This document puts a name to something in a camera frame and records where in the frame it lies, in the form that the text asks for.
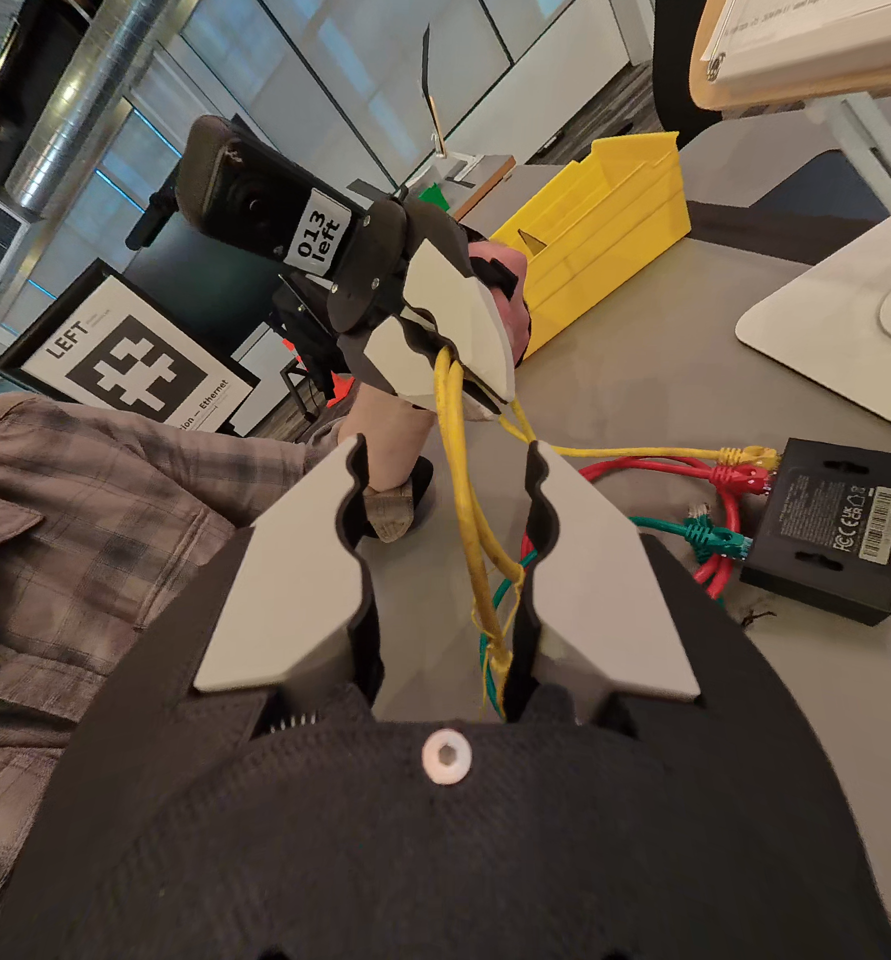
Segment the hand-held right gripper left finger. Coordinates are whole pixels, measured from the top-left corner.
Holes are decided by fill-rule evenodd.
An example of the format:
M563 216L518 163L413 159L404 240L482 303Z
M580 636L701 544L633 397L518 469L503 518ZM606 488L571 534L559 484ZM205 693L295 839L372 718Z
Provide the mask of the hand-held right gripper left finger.
M194 690L278 690L286 702L321 702L354 684L376 700L384 680L379 613L356 551L367 480L367 442L355 435L250 524Z

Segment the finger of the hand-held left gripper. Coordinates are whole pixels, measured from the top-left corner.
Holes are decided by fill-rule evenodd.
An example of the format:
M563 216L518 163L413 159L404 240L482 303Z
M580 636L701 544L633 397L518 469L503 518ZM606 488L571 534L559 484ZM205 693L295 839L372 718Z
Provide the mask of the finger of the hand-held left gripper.
M365 338L370 385L400 400L434 400L435 361L444 340L431 319L390 315Z
M509 403L519 362L519 252L461 238L458 254L447 258L422 240L406 270L404 303L427 313L463 369Z

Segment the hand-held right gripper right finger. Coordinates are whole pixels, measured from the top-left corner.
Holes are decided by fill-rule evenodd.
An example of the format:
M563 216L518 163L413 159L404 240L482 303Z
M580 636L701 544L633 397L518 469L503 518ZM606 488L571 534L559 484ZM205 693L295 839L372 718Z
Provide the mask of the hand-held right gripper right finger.
M566 689L590 722L616 693L693 703L700 686L637 527L545 441L529 444L525 572L504 714L541 685Z

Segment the person's left forearm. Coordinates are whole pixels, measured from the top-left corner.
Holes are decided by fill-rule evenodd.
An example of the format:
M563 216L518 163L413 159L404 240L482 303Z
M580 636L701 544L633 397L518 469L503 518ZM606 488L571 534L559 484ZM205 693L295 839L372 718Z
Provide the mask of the person's left forearm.
M435 424L430 412L361 386L347 415L308 442L159 427L145 431L141 449L180 487L242 526L265 513L343 441L359 436L367 449L367 523L382 543L391 544L415 522L411 474Z

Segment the person's left hand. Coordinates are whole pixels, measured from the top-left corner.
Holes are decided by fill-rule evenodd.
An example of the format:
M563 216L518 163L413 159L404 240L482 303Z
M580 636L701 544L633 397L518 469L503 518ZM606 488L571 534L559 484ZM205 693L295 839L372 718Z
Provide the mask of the person's left hand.
M474 276L487 287L496 304L513 364L518 367L532 334L532 319L524 299L527 257L515 248L488 240L469 243L468 254Z

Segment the grey desk with wooden edge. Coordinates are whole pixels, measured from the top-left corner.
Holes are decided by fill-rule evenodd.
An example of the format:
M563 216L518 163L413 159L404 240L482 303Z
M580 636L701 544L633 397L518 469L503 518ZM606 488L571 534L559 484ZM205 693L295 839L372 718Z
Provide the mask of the grey desk with wooden edge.
M449 201L448 215L461 221L515 166L511 154L435 153L404 186L409 195L418 198L432 183L440 184Z

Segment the yellow plastic bin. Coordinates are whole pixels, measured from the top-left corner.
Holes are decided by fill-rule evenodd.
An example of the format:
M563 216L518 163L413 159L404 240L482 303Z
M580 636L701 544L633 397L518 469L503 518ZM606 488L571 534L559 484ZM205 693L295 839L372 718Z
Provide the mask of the yellow plastic bin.
M678 133L595 140L491 236L528 261L535 354L691 232Z

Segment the black monitor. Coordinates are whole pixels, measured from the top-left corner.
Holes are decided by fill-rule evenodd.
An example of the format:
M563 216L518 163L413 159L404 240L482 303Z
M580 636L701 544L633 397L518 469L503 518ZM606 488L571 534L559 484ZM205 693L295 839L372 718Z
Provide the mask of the black monitor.
M271 261L194 229L159 191L126 238L134 257L125 279L191 336L232 356L273 312L282 287Z

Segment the black framed marker sign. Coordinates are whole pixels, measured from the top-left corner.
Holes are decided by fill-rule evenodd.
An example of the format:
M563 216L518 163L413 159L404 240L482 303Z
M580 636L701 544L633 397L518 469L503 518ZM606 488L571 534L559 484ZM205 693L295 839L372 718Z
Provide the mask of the black framed marker sign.
M210 434L260 384L102 259L2 353L0 378L58 402Z

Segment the black office chair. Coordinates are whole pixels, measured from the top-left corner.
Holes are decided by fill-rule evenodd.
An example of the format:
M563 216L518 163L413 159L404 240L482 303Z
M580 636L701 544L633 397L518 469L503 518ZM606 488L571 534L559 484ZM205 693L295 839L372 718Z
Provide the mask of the black office chair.
M692 100L692 50L705 1L655 1L652 86L655 114L666 132L677 134L685 147L723 119L720 111L703 109Z

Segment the white document stand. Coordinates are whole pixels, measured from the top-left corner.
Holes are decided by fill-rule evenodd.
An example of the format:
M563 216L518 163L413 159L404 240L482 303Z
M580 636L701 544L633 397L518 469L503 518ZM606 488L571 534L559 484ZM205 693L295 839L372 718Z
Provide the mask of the white document stand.
M736 338L891 423L891 124L868 92L806 102L890 218L752 306Z

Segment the instruction sheet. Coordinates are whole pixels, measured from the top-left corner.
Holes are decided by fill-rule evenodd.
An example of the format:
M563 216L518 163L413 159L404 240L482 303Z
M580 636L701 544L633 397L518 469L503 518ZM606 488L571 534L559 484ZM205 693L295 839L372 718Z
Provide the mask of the instruction sheet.
M891 1L727 2L701 61L734 84L891 67Z

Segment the black network switch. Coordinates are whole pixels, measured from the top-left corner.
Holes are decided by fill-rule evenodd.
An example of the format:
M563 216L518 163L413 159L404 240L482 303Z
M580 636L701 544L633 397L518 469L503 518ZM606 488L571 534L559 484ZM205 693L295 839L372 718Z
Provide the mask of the black network switch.
M789 438L739 580L877 626L891 616L891 452Z

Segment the large silver ventilation duct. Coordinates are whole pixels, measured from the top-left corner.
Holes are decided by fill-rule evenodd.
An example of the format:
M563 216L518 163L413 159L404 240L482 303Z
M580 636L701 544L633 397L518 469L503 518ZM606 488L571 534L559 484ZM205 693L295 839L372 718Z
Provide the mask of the large silver ventilation duct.
M42 218L54 206L111 111L148 69L178 6L175 1L100 3L9 172L5 191L21 210Z

